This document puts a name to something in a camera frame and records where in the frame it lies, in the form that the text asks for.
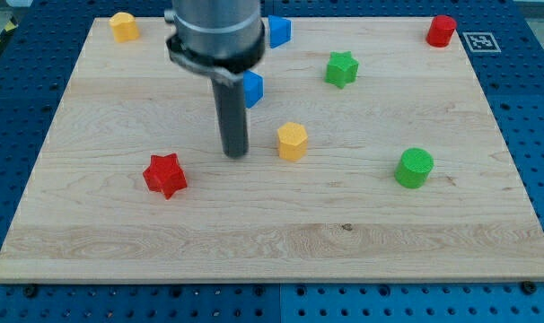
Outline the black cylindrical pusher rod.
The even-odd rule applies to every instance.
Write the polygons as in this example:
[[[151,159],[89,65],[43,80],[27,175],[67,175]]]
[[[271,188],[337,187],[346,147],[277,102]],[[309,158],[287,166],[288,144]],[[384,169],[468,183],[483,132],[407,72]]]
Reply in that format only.
[[[215,79],[211,83],[224,154],[241,158],[249,150],[243,79],[231,85]]]

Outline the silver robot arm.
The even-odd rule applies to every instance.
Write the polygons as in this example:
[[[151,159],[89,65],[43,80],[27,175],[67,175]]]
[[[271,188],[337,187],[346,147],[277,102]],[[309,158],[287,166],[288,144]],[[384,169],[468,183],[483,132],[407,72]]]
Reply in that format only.
[[[210,79],[224,154],[249,150],[244,73],[263,57],[265,27],[257,0],[172,0],[164,20],[172,63]]]

